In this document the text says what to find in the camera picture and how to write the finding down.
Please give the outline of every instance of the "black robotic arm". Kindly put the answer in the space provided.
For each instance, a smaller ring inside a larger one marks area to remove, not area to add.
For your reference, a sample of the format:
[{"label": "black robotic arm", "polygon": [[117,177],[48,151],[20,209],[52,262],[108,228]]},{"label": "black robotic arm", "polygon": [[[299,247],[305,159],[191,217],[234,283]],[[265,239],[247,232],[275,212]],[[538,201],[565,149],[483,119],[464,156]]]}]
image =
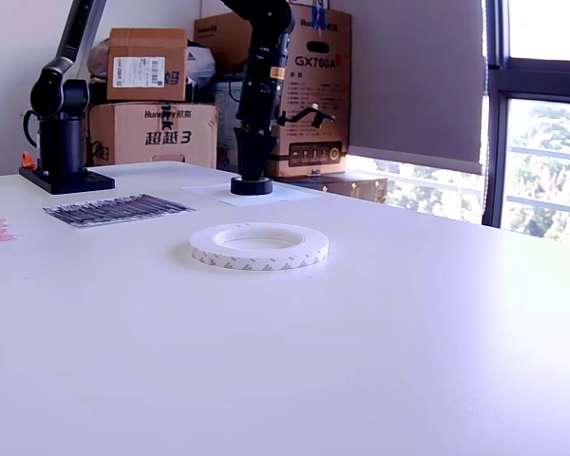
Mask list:
[{"label": "black robotic arm", "polygon": [[[65,81],[66,73],[91,50],[106,0],[74,0],[56,57],[42,70],[31,91],[33,113],[40,121],[40,160],[36,169],[21,168],[21,174],[53,194],[78,193],[113,188],[114,181],[84,169],[82,118],[88,107],[88,85],[83,80]],[[276,147],[271,134],[277,123],[298,122],[315,113],[319,127],[331,116],[314,106],[288,119],[279,116],[289,58],[294,12],[287,0],[222,0],[249,21],[253,28],[245,70],[236,129],[240,178],[233,179],[238,195],[272,193],[264,168]]]}]

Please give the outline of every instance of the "white tape roll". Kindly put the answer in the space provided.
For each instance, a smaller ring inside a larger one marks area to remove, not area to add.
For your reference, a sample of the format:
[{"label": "white tape roll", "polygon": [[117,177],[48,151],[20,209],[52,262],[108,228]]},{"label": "white tape roll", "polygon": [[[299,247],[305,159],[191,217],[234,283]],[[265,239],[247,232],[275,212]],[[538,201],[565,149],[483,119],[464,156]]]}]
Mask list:
[{"label": "white tape roll", "polygon": [[330,241],[318,231],[274,223],[237,223],[195,233],[192,258],[241,271],[286,271],[327,258]]}]

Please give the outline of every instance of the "black cable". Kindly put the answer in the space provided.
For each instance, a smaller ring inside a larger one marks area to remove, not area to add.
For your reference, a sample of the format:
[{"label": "black cable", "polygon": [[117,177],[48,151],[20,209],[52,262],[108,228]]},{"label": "black cable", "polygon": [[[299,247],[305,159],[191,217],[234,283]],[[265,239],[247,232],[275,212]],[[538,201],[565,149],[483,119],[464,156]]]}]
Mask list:
[{"label": "black cable", "polygon": [[34,115],[35,115],[34,111],[30,110],[26,112],[25,116],[23,116],[23,133],[24,135],[26,135],[26,140],[28,140],[28,143],[30,143],[34,147],[34,149],[37,149],[38,144],[29,134],[29,119],[31,119],[31,116]]},{"label": "black cable", "polygon": [[232,94],[232,81],[228,81],[228,90],[230,92],[230,98],[232,98],[235,102],[240,103],[240,100],[237,100]]}]

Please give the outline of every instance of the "window blind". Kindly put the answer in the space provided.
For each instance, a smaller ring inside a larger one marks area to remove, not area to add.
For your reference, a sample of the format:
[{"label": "window blind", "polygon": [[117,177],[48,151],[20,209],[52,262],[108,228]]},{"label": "window blind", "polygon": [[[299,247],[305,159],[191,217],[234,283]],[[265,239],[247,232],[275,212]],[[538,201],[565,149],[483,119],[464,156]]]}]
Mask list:
[{"label": "window blind", "polygon": [[352,155],[481,174],[482,0],[332,0],[352,15]]}]

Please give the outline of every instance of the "window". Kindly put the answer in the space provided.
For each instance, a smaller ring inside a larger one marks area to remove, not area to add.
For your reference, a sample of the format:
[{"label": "window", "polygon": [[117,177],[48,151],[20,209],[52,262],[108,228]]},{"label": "window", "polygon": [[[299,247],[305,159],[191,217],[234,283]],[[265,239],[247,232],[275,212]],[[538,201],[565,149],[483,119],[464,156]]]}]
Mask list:
[{"label": "window", "polygon": [[389,179],[387,205],[481,224],[485,178],[395,161],[348,157],[347,167]]},{"label": "window", "polygon": [[570,244],[570,0],[488,0],[484,224]]},{"label": "window", "polygon": [[511,57],[570,61],[570,0],[509,0]]},{"label": "window", "polygon": [[570,243],[570,104],[509,104],[503,228]]}]

